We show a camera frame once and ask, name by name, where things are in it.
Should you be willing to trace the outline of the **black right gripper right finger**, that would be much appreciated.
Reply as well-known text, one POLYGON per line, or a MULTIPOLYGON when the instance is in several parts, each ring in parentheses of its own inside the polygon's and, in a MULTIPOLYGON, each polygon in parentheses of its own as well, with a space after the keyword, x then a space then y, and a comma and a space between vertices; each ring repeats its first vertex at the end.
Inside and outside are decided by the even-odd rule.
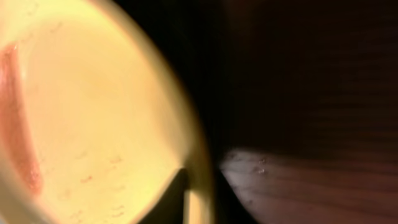
POLYGON ((216 224, 257 224, 220 170, 215 172, 215 211, 216 224))

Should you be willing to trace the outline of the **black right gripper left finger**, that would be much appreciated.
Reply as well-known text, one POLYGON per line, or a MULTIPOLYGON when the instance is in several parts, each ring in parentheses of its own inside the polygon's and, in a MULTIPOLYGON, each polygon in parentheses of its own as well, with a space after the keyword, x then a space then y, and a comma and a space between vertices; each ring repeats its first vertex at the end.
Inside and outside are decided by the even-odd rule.
POLYGON ((160 200, 139 224, 182 224, 184 216, 185 191, 188 189, 188 175, 180 169, 160 200))

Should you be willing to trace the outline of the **yellow plate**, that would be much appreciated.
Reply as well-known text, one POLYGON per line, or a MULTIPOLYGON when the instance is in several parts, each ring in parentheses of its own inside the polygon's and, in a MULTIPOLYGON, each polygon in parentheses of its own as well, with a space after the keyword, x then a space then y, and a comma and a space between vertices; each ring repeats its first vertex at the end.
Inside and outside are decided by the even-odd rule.
POLYGON ((183 223, 214 223, 200 124, 118 5, 1 2, 2 223, 139 223, 180 169, 183 223))

